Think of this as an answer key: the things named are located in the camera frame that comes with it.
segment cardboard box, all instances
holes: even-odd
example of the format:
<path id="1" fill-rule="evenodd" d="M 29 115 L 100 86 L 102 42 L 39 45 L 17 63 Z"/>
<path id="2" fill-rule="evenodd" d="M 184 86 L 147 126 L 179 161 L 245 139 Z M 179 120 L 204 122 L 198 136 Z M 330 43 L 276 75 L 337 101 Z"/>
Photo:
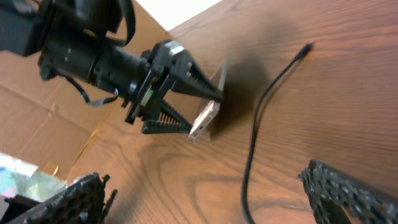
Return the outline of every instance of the cardboard box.
<path id="1" fill-rule="evenodd" d="M 163 40 L 165 31 L 140 5 L 135 3 L 134 7 L 136 34 L 125 49 L 140 55 Z M 116 36 L 125 38 L 124 24 Z M 43 82 L 37 65 L 39 55 L 23 58 L 0 52 L 0 152 L 42 170 L 58 166 L 57 177 L 64 179 L 93 131 L 120 101 L 94 108 L 86 105 L 64 78 Z M 91 99 L 109 96 L 85 83 L 82 86 Z"/>

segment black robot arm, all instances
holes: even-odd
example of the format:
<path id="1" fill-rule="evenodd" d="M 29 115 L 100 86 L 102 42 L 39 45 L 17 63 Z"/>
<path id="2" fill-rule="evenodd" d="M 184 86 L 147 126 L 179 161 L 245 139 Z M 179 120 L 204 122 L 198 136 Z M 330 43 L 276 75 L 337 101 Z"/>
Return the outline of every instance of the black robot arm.
<path id="1" fill-rule="evenodd" d="M 123 17 L 127 39 L 107 37 Z M 42 79 L 65 77 L 93 106 L 123 98 L 123 107 L 130 104 L 125 121 L 141 117 L 144 134 L 189 133 L 192 125 L 163 100 L 167 91 L 218 102 L 222 92 L 176 41 L 160 42 L 141 57 L 123 50 L 135 26 L 130 0 L 0 1 L 0 50 L 24 57 L 41 52 Z M 75 78 L 115 96 L 91 101 Z"/>

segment brown table surface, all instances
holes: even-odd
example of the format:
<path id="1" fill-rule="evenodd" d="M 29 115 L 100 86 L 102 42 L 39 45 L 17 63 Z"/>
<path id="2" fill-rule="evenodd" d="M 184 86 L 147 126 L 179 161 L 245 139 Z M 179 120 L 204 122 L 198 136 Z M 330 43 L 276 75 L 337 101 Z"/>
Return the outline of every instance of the brown table surface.
<path id="1" fill-rule="evenodd" d="M 205 72 L 229 61 L 216 129 L 140 134 L 115 109 L 69 174 L 110 174 L 111 223 L 244 223 L 241 180 L 261 91 L 307 42 L 315 49 L 274 88 L 249 184 L 257 223 L 314 223 L 297 174 L 321 159 L 398 195 L 398 2 L 223 0 L 170 32 Z"/>

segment cable tip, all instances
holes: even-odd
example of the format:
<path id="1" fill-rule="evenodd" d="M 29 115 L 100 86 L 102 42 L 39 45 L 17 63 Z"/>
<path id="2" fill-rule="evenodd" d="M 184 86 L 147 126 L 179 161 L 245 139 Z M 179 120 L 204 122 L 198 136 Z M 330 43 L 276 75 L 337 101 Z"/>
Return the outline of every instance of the cable tip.
<path id="1" fill-rule="evenodd" d="M 296 60 L 304 58 L 312 50 L 313 42 L 306 44 L 296 56 Z"/>

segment white phone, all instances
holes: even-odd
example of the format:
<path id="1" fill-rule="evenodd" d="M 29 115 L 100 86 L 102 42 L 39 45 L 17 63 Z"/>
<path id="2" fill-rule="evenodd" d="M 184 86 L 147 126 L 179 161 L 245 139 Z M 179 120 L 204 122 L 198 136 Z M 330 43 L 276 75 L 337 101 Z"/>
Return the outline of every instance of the white phone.
<path id="1" fill-rule="evenodd" d="M 217 85 L 218 89 L 223 91 L 226 80 L 227 61 L 224 59 L 217 69 L 217 71 L 210 77 L 210 80 Z M 211 120 L 217 115 L 220 110 L 220 103 L 210 100 L 206 106 L 200 111 L 197 118 L 194 120 L 191 131 L 188 135 L 189 141 L 195 140 L 203 130 L 210 124 Z"/>

